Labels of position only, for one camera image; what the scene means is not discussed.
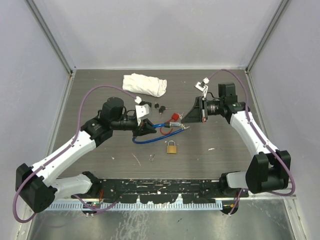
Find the blue lock silver keys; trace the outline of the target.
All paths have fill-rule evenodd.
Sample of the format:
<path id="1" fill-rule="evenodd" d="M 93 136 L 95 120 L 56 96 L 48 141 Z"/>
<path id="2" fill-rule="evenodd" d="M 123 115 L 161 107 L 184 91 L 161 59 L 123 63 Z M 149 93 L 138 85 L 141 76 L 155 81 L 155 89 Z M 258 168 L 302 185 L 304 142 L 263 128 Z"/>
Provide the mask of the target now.
<path id="1" fill-rule="evenodd" d="M 186 125 L 184 125 L 184 124 L 181 124 L 181 125 L 180 125 L 180 128 L 181 128 L 182 130 L 186 130 L 186 129 L 189 129 L 190 126 L 186 126 Z"/>

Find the red cable padlock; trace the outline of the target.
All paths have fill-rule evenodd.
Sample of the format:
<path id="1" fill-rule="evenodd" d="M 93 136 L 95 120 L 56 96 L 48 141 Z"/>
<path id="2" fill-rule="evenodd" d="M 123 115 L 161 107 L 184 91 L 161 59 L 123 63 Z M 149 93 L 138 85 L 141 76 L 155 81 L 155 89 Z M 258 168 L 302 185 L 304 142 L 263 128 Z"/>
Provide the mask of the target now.
<path id="1" fill-rule="evenodd" d="M 167 123 L 174 123 L 174 122 L 176 122 L 176 121 L 179 119 L 179 117 L 180 117 L 180 115 L 179 115 L 178 113 L 174 113 L 174 114 L 171 116 L 171 118 L 167 121 Z M 173 128 L 171 128 L 170 131 L 168 131 L 168 132 L 163 132 L 162 127 L 161 127 L 161 128 L 159 129 L 159 131 L 160 131 L 160 133 L 161 133 L 163 136 L 167 136 L 167 135 L 169 135 L 169 134 L 172 133 Z"/>

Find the black-headed keys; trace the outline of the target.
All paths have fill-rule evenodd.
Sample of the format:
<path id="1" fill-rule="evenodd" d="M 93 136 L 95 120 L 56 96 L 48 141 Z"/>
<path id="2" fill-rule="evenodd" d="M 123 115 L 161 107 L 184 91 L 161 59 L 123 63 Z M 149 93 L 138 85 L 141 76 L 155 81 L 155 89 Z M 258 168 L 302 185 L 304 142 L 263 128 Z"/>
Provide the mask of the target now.
<path id="1" fill-rule="evenodd" d="M 165 110 L 170 110 L 170 108 L 165 107 L 164 105 L 160 105 L 157 102 L 154 104 L 154 108 L 158 110 L 158 113 L 160 115 L 162 115 Z"/>

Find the small brass padlock key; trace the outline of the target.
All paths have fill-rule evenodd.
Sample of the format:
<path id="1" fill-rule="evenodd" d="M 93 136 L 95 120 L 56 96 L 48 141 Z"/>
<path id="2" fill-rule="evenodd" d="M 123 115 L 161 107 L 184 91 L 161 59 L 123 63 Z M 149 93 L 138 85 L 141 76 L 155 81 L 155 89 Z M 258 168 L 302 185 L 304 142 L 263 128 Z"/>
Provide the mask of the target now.
<path id="1" fill-rule="evenodd" d="M 154 161 L 154 157 L 155 157 L 155 155 L 154 155 L 154 154 L 151 154 L 150 157 L 149 157 L 149 161 L 150 161 L 150 162 L 153 162 L 153 161 Z"/>

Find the brass padlock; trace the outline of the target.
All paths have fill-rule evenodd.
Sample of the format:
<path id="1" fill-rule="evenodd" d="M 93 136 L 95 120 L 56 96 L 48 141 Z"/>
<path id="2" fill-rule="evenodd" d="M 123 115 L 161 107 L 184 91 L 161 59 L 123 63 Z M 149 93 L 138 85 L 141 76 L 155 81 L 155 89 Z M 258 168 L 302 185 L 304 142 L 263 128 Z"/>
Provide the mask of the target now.
<path id="1" fill-rule="evenodd" d="M 177 153 L 177 146 L 176 146 L 175 141 L 173 141 L 173 140 L 168 141 L 166 153 L 167 154 L 176 154 Z"/>

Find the black padlock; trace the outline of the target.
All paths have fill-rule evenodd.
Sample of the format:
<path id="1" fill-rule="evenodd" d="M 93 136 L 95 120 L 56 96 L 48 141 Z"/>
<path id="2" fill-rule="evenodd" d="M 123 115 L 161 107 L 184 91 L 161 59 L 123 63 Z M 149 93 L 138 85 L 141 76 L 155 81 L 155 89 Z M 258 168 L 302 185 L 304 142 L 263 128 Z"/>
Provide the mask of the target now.
<path id="1" fill-rule="evenodd" d="M 148 101 L 141 101 L 140 106 L 143 106 L 143 105 L 148 105 L 150 108 L 152 107 L 152 103 L 151 102 L 148 102 Z"/>

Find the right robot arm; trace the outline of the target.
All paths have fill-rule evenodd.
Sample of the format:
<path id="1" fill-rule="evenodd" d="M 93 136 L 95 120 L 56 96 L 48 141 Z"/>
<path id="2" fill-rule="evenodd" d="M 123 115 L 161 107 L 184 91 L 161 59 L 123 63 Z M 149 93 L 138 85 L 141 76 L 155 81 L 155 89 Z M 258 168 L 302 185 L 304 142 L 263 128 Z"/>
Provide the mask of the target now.
<path id="1" fill-rule="evenodd" d="M 222 116 L 238 132 L 252 160 L 246 171 L 223 173 L 219 179 L 219 191 L 231 197 L 237 189 L 247 189 L 253 194 L 283 190 L 288 187 L 288 170 L 291 156 L 280 151 L 257 125 L 245 102 L 240 102 L 234 83 L 218 84 L 218 97 L 206 98 L 208 80 L 197 82 L 195 88 L 202 95 L 196 97 L 191 110 L 181 123 L 205 123 L 209 116 Z"/>

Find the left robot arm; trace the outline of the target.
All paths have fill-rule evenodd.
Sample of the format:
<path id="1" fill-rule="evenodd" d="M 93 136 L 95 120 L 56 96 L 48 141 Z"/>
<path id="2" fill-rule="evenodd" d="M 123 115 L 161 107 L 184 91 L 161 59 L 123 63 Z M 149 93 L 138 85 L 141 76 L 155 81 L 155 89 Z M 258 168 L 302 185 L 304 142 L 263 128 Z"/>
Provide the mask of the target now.
<path id="1" fill-rule="evenodd" d="M 82 156 L 110 139 L 114 131 L 131 131 L 133 137 L 155 134 L 156 127 L 148 119 L 150 103 L 139 97 L 135 101 L 133 114 L 128 115 L 124 101 L 110 97 L 97 115 L 79 127 L 64 145 L 31 166 L 21 164 L 16 169 L 14 197 L 21 197 L 35 214 L 47 209 L 56 199 L 77 194 L 97 197 L 100 185 L 92 173 L 85 171 L 75 177 L 58 177 Z"/>

